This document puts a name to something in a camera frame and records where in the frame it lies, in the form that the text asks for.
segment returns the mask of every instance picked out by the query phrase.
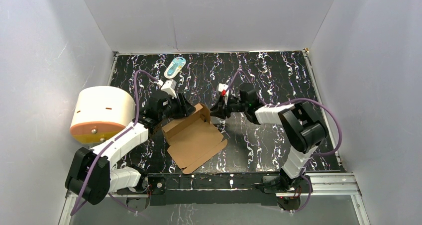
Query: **marble pattern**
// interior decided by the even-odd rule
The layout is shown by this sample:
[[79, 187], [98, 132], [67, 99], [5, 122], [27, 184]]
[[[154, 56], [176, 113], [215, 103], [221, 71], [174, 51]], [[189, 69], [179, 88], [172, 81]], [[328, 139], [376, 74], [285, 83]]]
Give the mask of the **marble pattern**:
[[[314, 87], [301, 51], [251, 52], [251, 53], [204, 53], [120, 55], [117, 57], [111, 86], [122, 88], [134, 97], [134, 72], [143, 69], [155, 78], [165, 81], [164, 72], [178, 56], [187, 63], [174, 80], [177, 90], [195, 105], [204, 103], [209, 108], [217, 100], [219, 83], [228, 84], [237, 69], [250, 75], [264, 101], [271, 104], [294, 98], [317, 100]], [[234, 92], [245, 82], [240, 76], [234, 82]], [[159, 88], [150, 83], [145, 75], [138, 78], [140, 104], [145, 106], [152, 92]], [[287, 159], [290, 144], [278, 125], [255, 125], [242, 113], [233, 113], [222, 120], [213, 117], [212, 122], [228, 140], [228, 145], [211, 160], [196, 170], [197, 173], [241, 173], [278, 171]], [[168, 144], [161, 132], [148, 142], [136, 147], [119, 162], [118, 167], [136, 164], [149, 173], [177, 173], [177, 167], [167, 153]], [[328, 140], [320, 146], [321, 152], [332, 149]], [[335, 156], [316, 158], [308, 170], [339, 170]]]

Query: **cardboard box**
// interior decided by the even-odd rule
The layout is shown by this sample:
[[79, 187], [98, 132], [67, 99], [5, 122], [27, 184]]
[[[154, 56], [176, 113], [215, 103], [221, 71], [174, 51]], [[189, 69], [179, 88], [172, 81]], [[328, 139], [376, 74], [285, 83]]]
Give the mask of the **cardboard box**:
[[162, 128], [170, 145], [167, 151], [184, 174], [194, 172], [227, 145], [211, 124], [210, 110], [201, 103], [195, 109], [191, 116], [172, 120]]

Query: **black marble table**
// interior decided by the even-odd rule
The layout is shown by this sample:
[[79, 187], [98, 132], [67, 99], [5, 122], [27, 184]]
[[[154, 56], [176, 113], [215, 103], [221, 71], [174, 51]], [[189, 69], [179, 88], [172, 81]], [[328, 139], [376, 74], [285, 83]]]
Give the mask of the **black marble table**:
[[[174, 78], [178, 82], [176, 89], [185, 93], [193, 105], [201, 102], [210, 108], [217, 100], [218, 84], [228, 84], [238, 69], [250, 75], [259, 94], [269, 104], [302, 97], [317, 100], [302, 51], [119, 55], [110, 85], [134, 97], [133, 77], [136, 70], [143, 69], [165, 81], [164, 71], [179, 56], [187, 62]], [[243, 81], [243, 76], [236, 79], [233, 92], [238, 92], [238, 86]], [[145, 106], [149, 95], [159, 88], [145, 75], [138, 78], [138, 84], [140, 104]], [[282, 127], [251, 124], [242, 113], [234, 113], [226, 120], [213, 117], [212, 122], [228, 144], [195, 173], [275, 172], [285, 163], [290, 144]], [[117, 166], [135, 164], [148, 173], [180, 173], [181, 170], [167, 153], [168, 147], [163, 134], [158, 132], [154, 138], [128, 153]], [[332, 148], [330, 140], [319, 147], [321, 152]], [[339, 169], [334, 155], [316, 158], [308, 167], [308, 171]]]

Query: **gray floor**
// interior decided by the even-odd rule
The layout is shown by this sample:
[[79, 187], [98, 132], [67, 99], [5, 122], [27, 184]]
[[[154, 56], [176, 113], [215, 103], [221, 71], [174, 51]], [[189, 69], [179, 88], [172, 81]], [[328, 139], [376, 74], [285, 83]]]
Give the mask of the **gray floor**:
[[[143, 207], [131, 201], [131, 207]], [[291, 215], [278, 207], [259, 204], [182, 204], [147, 207], [137, 217], [110, 198], [92, 206], [86, 204], [72, 225], [357, 225], [350, 196], [313, 196], [307, 207]]]

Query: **black surface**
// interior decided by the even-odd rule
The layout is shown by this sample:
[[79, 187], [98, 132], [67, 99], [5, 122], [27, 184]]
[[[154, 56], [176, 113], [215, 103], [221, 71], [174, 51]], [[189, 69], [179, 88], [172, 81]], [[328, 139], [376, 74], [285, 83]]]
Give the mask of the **black surface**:
[[[178, 56], [184, 57], [187, 63], [174, 78], [178, 83], [176, 88], [185, 93], [193, 105], [201, 102], [210, 108], [218, 99], [218, 84], [228, 84], [239, 68], [251, 76], [259, 94], [269, 104], [301, 97], [317, 100], [301, 51], [123, 55], [117, 58], [111, 86], [122, 88], [134, 97], [133, 76], [137, 69], [146, 70], [157, 79], [165, 81], [167, 66]], [[234, 92], [238, 92], [242, 82], [245, 79], [241, 75], [234, 82]], [[140, 104], [145, 106], [151, 92], [159, 88], [150, 83], [145, 75], [140, 76], [138, 84]], [[316, 111], [322, 116], [319, 108]], [[195, 173], [275, 172], [286, 161], [290, 144], [280, 126], [255, 125], [240, 113], [226, 120], [213, 117], [212, 122], [228, 140], [228, 145]], [[158, 132], [154, 138], [128, 153], [118, 167], [135, 164], [145, 168], [148, 173], [180, 173], [181, 170], [167, 153], [167, 148], [162, 133]], [[328, 144], [320, 145], [321, 152], [331, 149], [330, 140]], [[309, 171], [339, 169], [334, 155], [316, 158], [308, 167]]]

